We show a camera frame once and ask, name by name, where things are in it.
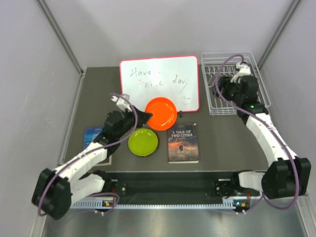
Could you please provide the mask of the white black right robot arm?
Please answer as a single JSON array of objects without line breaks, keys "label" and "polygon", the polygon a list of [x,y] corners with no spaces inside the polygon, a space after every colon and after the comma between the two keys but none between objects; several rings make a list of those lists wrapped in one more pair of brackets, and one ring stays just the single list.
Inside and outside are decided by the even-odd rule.
[{"label": "white black right robot arm", "polygon": [[228,76],[215,79],[213,95],[237,109],[237,115],[256,138],[269,166],[265,172],[237,172],[230,183],[231,191],[240,196],[254,189],[269,199],[305,195],[311,163],[286,145],[267,108],[259,102],[258,89],[254,76],[242,76],[237,82],[231,82]]}]

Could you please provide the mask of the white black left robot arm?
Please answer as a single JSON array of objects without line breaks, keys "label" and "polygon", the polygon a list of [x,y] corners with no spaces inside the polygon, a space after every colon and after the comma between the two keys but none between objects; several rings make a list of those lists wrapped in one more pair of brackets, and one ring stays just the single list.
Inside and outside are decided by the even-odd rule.
[{"label": "white black left robot arm", "polygon": [[38,216],[48,215],[59,220],[73,203],[95,193],[108,195],[112,190],[111,182],[87,172],[109,158],[135,129],[143,127],[151,117],[151,113],[136,108],[109,112],[101,132],[86,149],[67,163],[52,170],[46,168],[39,174],[31,199],[38,208]]}]

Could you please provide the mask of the lime green plate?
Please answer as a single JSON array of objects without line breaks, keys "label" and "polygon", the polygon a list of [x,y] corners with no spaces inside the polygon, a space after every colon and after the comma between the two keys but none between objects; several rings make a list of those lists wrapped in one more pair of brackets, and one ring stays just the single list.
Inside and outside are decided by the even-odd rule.
[{"label": "lime green plate", "polygon": [[129,137],[128,147],[134,155],[149,156],[158,148],[158,136],[150,129],[137,129]]}]

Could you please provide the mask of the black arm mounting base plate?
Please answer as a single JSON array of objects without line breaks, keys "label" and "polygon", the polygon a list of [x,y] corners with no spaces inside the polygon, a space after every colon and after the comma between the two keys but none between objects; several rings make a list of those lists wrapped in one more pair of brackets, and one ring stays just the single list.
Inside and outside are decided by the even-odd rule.
[{"label": "black arm mounting base plate", "polygon": [[231,172],[101,172],[122,204],[208,204],[241,195]]}]

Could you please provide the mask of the orange plate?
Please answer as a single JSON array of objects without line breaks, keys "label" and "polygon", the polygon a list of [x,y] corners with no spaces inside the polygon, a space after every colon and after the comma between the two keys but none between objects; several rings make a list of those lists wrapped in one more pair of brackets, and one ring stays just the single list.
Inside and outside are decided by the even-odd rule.
[{"label": "orange plate", "polygon": [[152,99],[145,107],[145,112],[152,114],[148,126],[157,131],[168,130],[177,120],[174,103],[165,97]]}]

